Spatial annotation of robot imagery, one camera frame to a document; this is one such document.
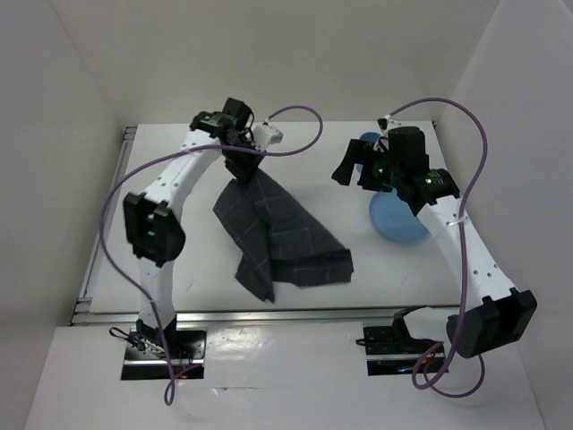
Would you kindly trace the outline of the dark grey checked cloth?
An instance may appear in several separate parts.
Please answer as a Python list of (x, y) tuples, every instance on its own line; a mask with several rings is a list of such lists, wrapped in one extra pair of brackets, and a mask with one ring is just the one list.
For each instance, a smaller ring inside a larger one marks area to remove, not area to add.
[(352, 278), (350, 249), (262, 170), (229, 181), (213, 212), (242, 253), (235, 279), (262, 302), (275, 301), (277, 283), (312, 288)]

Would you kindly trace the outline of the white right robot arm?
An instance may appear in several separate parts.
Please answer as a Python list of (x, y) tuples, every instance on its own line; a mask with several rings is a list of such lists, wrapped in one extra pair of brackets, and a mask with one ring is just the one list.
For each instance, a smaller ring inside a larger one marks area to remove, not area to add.
[(449, 342), (461, 357), (475, 357), (520, 340), (537, 300), (532, 291), (519, 290), (495, 262), (451, 174), (431, 167), (424, 132), (402, 126), (382, 138), (382, 145), (350, 140), (332, 179), (349, 185), (359, 167), (360, 187), (395, 192), (429, 232), (463, 295), (458, 313), (445, 323)]

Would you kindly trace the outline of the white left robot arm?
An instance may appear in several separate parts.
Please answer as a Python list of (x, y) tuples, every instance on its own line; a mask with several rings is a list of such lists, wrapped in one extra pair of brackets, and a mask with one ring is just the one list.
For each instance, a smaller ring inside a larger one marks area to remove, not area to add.
[(221, 145), (252, 150), (247, 123), (253, 112), (238, 99), (227, 99), (220, 111), (198, 114), (190, 124), (184, 155), (171, 161), (159, 177), (141, 193), (124, 197), (127, 242), (137, 259), (142, 296), (136, 322), (145, 346), (156, 357), (168, 357), (177, 347), (173, 305), (174, 261), (184, 249), (181, 226), (184, 202), (209, 166), (219, 157), (241, 181), (252, 176), (261, 155), (221, 150)]

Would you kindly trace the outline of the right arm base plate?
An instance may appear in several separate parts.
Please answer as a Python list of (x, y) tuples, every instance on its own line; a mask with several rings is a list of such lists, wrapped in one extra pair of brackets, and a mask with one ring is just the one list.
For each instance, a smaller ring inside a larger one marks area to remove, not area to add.
[(369, 376), (411, 374), (419, 356), (436, 343), (412, 338), (406, 327), (405, 317), (421, 309), (413, 306), (396, 312), (391, 325), (363, 327), (363, 337), (355, 344), (365, 351)]

